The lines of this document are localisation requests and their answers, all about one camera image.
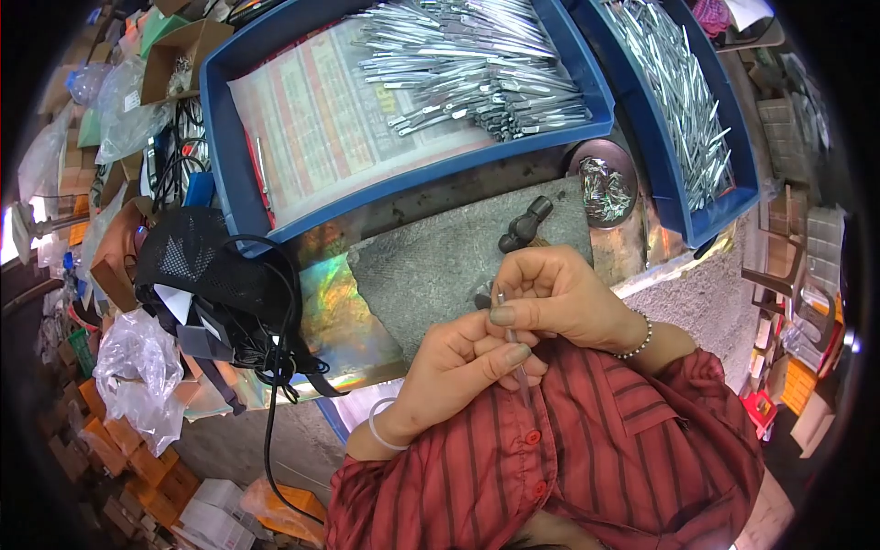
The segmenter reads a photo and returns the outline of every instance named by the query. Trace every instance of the black mesh bag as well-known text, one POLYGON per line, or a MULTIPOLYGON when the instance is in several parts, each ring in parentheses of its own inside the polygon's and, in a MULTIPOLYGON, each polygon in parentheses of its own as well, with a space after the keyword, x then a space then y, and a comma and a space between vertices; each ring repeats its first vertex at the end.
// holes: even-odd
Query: black mesh bag
POLYGON ((138 294, 149 293, 154 284, 164 284, 279 327, 290 304, 284 282, 264 259, 248 260, 234 244, 226 244, 228 239, 223 213, 218 209, 189 206, 169 210, 150 230, 138 255, 138 294))

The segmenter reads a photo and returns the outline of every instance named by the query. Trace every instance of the pink cloth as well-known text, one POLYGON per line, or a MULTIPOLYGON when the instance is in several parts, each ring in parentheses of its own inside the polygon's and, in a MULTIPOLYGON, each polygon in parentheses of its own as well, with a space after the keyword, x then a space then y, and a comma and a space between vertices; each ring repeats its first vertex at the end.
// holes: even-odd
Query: pink cloth
POLYGON ((693 16, 709 38, 723 33, 730 26, 730 10, 724 0, 697 0, 693 7, 693 16))

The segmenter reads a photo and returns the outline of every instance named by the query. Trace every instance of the hand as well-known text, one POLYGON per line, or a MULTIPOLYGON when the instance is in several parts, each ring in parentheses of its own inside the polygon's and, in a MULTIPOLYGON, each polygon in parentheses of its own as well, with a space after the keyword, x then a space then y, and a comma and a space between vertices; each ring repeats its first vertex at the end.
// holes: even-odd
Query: hand
POLYGON ((511 373, 519 364, 529 386, 539 384, 547 365, 530 350, 538 338, 517 331, 522 343, 508 343, 504 333, 486 310, 428 329, 397 400, 382 413, 386 429, 413 437, 452 418, 494 382, 518 390, 511 373))
POLYGON ((642 316, 620 300, 571 246, 530 247, 504 257, 493 299, 508 301, 492 323, 516 330, 561 334, 581 348, 626 353, 647 336, 642 316))

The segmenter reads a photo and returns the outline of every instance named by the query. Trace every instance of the red button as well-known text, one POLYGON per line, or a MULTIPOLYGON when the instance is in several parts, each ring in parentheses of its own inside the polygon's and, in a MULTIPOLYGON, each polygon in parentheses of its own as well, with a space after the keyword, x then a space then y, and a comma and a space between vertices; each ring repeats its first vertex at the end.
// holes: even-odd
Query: red button
POLYGON ((528 443, 529 445, 534 445, 535 443, 537 443, 540 440, 541 440, 541 432, 537 431, 536 429, 533 429, 529 433, 525 434, 525 442, 528 443))
POLYGON ((544 496, 544 493, 547 491, 546 481, 539 481, 535 483, 535 487, 532 489, 532 496, 535 498, 540 498, 544 496))

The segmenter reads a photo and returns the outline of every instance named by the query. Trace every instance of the beaded bracelet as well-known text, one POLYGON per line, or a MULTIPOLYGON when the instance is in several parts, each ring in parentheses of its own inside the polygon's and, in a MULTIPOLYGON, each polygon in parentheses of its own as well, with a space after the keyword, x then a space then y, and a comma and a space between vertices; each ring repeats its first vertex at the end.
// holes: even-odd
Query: beaded bracelet
POLYGON ((630 351, 629 353, 621 353, 621 354, 616 353, 616 354, 614 354, 615 357, 617 357, 618 359, 622 359, 624 361, 626 361, 630 357, 638 354, 643 349, 645 349, 648 346, 648 344, 651 342, 651 335, 654 333, 654 326, 651 325, 651 321, 648 319, 648 316, 645 315, 644 312, 640 312, 639 310, 633 310, 633 311, 641 314, 645 318, 645 322, 648 323, 648 336, 645 338, 645 341, 642 342, 641 346, 639 346, 635 350, 630 351))

